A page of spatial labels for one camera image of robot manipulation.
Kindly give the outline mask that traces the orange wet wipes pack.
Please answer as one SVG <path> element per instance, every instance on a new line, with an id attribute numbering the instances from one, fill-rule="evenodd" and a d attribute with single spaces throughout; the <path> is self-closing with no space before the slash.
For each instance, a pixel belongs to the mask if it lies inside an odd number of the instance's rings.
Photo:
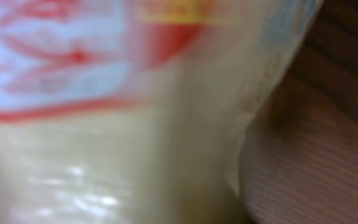
<path id="1" fill-rule="evenodd" d="M 0 1 L 0 223 L 226 223 L 321 1 Z"/>

